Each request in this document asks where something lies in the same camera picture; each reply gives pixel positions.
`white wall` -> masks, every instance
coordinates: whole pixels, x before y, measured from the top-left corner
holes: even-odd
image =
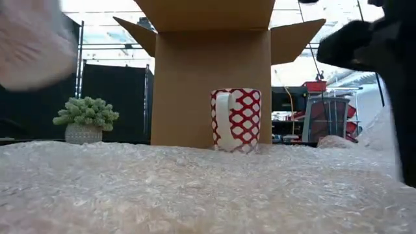
[[[359,126],[365,128],[374,119],[374,117],[382,110],[382,99],[377,84],[363,84],[363,90],[357,91],[358,119]],[[384,101],[389,103],[389,96],[384,84],[382,83]],[[350,98],[351,106],[356,108],[354,97]]]

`mug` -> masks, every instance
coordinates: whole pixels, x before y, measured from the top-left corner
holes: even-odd
[[[253,88],[211,92],[214,148],[227,152],[257,150],[260,137],[261,93]]]

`red lattice pattern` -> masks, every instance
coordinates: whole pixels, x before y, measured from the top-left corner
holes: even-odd
[[[234,139],[240,141],[240,144],[233,151],[249,153],[255,150],[260,137],[261,93],[250,88],[227,88],[211,93],[211,117],[215,148],[219,149],[218,140],[221,139],[217,133],[215,99],[216,95],[222,92],[232,93],[236,101],[235,108],[229,112],[229,121],[231,134]]]

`black curtain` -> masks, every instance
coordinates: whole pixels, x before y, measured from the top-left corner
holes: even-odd
[[[82,98],[101,98],[120,113],[114,130],[103,141],[146,143],[144,121],[145,68],[87,64],[83,70]]]
[[[75,73],[53,86],[37,92],[8,92],[0,86],[1,120],[13,121],[23,128],[25,134],[10,129],[7,124],[0,127],[0,137],[20,139],[64,138],[65,126],[55,126],[52,119],[65,102],[75,95]]]

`cardboard box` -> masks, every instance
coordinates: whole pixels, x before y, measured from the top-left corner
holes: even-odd
[[[136,3],[157,33],[114,19],[155,57],[151,144],[210,148],[210,92],[235,87],[261,91],[260,143],[271,144],[270,66],[294,61],[325,19],[269,30],[274,0]]]

